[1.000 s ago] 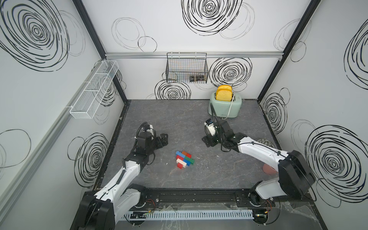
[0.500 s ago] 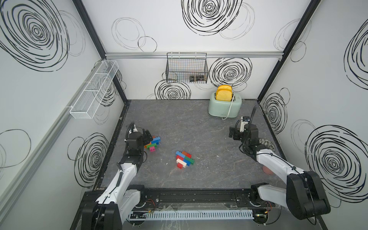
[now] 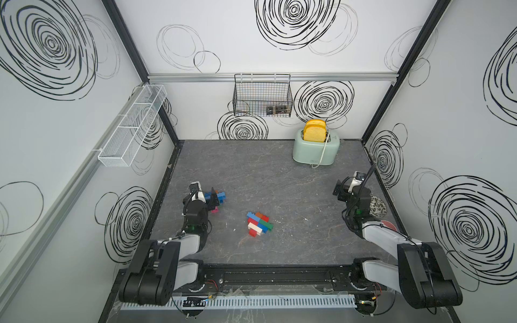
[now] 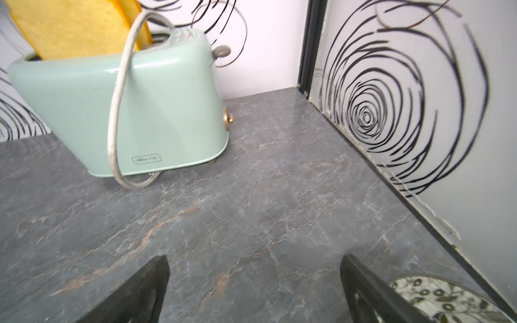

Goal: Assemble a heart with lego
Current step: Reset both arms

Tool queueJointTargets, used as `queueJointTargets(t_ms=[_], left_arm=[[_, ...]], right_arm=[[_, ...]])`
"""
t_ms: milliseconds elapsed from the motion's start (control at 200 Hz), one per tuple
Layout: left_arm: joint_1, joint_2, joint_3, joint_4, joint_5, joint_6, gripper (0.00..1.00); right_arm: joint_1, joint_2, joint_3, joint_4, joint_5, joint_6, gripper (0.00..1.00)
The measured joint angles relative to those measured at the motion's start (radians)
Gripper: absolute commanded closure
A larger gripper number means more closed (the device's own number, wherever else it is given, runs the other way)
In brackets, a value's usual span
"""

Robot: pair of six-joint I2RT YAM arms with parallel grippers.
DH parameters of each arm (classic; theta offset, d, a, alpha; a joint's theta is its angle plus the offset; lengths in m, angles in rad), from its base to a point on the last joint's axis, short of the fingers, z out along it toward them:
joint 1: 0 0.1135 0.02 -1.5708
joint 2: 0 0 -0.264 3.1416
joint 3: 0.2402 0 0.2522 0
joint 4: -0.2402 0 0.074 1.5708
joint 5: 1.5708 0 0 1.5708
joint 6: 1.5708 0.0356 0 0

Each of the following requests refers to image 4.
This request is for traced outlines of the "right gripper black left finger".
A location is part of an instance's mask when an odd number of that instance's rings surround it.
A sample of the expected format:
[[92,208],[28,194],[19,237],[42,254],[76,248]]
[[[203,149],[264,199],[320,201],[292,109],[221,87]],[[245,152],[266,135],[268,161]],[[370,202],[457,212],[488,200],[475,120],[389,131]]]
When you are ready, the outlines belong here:
[[79,322],[158,322],[170,268],[166,256],[152,258]]

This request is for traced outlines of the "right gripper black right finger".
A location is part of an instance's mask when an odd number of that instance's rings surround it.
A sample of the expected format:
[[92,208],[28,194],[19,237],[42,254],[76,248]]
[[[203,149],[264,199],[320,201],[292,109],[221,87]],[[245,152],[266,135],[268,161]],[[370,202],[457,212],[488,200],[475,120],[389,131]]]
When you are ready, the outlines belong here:
[[354,322],[429,322],[352,254],[341,260],[340,276]]

